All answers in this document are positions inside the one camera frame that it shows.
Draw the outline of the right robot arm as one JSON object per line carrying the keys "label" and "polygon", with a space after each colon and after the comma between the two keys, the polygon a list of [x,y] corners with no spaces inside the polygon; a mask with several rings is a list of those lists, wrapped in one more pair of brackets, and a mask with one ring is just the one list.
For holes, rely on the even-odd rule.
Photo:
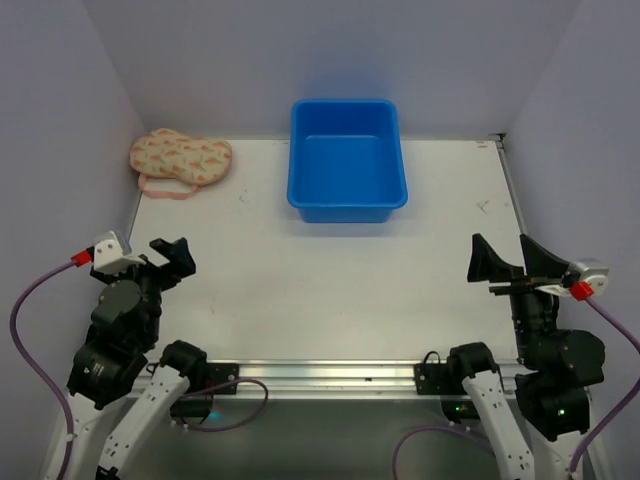
{"label": "right robot arm", "polygon": [[586,389],[603,382],[604,343],[594,334],[557,325],[563,297],[600,295],[609,269],[597,260],[564,260],[523,234],[521,266],[504,261],[479,233],[472,237],[470,283],[488,282],[510,302],[517,362],[514,378],[525,425],[505,398],[501,372],[482,342],[451,349],[447,369],[470,397],[495,454],[502,479],[571,479],[581,476],[577,448],[590,430]]}

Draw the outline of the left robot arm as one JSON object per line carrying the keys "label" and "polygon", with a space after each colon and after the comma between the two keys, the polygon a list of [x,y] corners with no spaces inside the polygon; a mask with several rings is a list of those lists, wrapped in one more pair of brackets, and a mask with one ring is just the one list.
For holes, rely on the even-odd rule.
{"label": "left robot arm", "polygon": [[65,425],[47,465],[48,479],[121,479],[162,415],[189,390],[204,384],[206,353],[176,340],[163,351],[152,379],[121,421],[147,353],[159,339],[162,294],[196,272],[188,242],[158,238],[156,265],[132,253],[113,232],[95,240],[77,261],[104,283],[86,339],[73,358],[64,395]]}

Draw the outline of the floral mesh laundry bag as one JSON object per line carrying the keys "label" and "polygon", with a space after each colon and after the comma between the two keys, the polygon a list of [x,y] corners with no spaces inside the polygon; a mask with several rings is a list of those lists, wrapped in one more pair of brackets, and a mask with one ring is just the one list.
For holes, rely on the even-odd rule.
{"label": "floral mesh laundry bag", "polygon": [[[149,198],[184,200],[202,187],[222,180],[232,166],[229,142],[215,137],[194,137],[169,128],[150,131],[129,150],[129,164],[138,173],[138,187]],[[176,180],[185,192],[153,190],[148,181]]]}

